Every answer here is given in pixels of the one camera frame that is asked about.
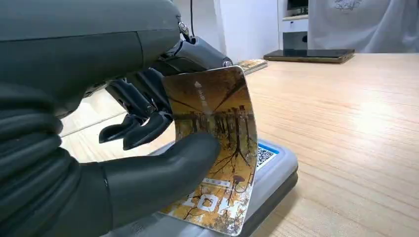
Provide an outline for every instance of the wooden table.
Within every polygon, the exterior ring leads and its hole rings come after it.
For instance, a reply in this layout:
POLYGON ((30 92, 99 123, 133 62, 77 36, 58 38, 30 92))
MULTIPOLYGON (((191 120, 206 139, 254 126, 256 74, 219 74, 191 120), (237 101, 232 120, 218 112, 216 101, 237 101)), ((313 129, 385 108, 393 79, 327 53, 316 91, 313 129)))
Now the wooden table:
MULTIPOLYGON (((259 137, 298 157, 299 181, 258 237, 419 236, 419 55, 356 55, 343 65, 270 62, 247 77, 259 137)), ((63 138, 80 161, 143 155, 97 144, 117 116, 63 138)))

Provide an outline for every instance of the card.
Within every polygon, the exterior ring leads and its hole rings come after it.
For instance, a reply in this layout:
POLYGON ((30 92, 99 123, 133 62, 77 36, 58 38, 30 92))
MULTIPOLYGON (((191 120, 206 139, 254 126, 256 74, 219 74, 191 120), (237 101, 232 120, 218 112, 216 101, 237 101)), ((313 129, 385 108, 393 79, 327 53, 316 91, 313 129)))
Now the card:
POLYGON ((164 78, 176 140, 205 131, 221 152, 196 190, 162 213, 237 236, 249 205, 257 165, 257 134, 243 70, 238 66, 164 78))

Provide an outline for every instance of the robotic hand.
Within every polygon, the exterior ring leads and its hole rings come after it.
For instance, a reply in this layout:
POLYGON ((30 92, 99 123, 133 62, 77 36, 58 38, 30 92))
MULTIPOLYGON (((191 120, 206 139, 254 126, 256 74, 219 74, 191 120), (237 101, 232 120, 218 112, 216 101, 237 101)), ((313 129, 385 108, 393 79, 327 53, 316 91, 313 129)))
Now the robotic hand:
POLYGON ((190 193, 219 153, 203 133, 160 156, 106 162, 80 164, 59 147, 59 119, 98 88, 127 110, 99 141, 130 149, 172 120, 163 76, 231 65, 189 36, 169 0, 3 1, 0 52, 0 236, 103 235, 190 193))

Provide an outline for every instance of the smartphone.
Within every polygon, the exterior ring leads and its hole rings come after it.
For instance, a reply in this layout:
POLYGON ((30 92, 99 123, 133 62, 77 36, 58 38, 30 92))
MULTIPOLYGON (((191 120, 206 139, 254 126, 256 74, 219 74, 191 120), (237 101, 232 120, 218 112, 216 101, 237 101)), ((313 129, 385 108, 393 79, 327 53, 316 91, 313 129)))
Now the smartphone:
POLYGON ((284 49, 263 56, 270 61, 344 63, 353 57, 354 49, 284 49))

